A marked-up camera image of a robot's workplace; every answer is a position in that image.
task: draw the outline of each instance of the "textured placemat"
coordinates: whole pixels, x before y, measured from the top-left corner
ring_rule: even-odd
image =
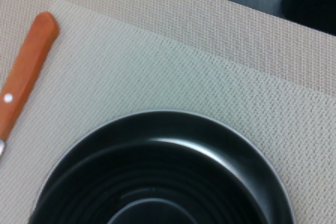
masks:
[[[234,3],[228,5],[229,10],[243,10],[235,9]],[[127,12],[130,18],[141,12],[135,9]],[[60,0],[51,12],[61,34],[0,163],[0,223],[27,223],[48,170],[81,136],[117,116],[156,108],[195,111],[225,122],[259,147],[274,165],[298,223],[334,223],[336,101],[327,91],[333,83],[316,91],[307,85],[310,82],[298,85],[286,77],[228,60],[228,52],[220,56],[201,49],[201,46],[211,48],[211,39],[195,38],[198,44],[192,46],[78,4]],[[207,14],[198,16],[205,20]],[[168,30],[178,23],[178,18],[177,21],[166,18],[166,33],[174,33],[174,29]],[[240,49],[244,37],[237,38]],[[327,70],[333,66],[331,57]]]
[[[226,0],[69,0],[336,97],[336,37]]]

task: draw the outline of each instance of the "white surface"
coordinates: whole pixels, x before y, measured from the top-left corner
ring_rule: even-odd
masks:
[[[0,223],[27,223],[78,138],[130,112],[171,108],[226,123],[279,172],[300,224],[336,220],[334,98],[108,16],[57,1],[60,23],[0,163]]]

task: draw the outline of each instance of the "dark bowl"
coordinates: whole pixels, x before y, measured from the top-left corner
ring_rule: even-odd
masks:
[[[103,125],[52,169],[30,224],[294,224],[283,185],[249,141],[192,113]]]

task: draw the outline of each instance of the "orange knife handle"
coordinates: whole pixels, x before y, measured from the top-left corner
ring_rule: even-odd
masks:
[[[18,57],[0,94],[0,139],[7,139],[24,104],[33,90],[51,45],[58,36],[58,25],[49,12],[33,21]]]

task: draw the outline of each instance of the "knife handle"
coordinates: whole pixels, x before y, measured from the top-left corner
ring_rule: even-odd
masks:
[[[7,139],[24,104],[33,90],[58,25],[49,12],[33,21],[0,94],[0,139]]]

